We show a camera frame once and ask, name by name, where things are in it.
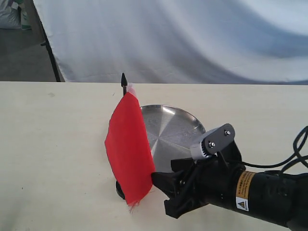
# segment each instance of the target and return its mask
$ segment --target screw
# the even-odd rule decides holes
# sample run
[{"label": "screw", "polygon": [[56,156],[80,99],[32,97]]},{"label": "screw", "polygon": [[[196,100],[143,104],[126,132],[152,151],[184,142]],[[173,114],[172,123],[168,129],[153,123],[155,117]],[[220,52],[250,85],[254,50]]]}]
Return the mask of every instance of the screw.
[{"label": "screw", "polygon": [[214,148],[216,145],[215,145],[214,142],[209,142],[209,143],[208,143],[208,146],[209,146],[210,148]]}]

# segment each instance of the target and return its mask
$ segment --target table surface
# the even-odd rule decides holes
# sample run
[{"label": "table surface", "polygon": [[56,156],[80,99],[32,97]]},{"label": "table surface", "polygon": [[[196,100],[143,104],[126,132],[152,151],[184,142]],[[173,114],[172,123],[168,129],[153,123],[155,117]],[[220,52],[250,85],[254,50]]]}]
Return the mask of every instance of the table surface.
[{"label": "table surface", "polygon": [[[308,86],[136,84],[140,105],[167,104],[206,129],[231,123],[246,162],[287,158],[308,123]],[[153,187],[129,211],[104,147],[120,84],[0,83],[0,230],[285,230],[212,205],[165,215]],[[292,173],[306,171],[298,165]]]}]

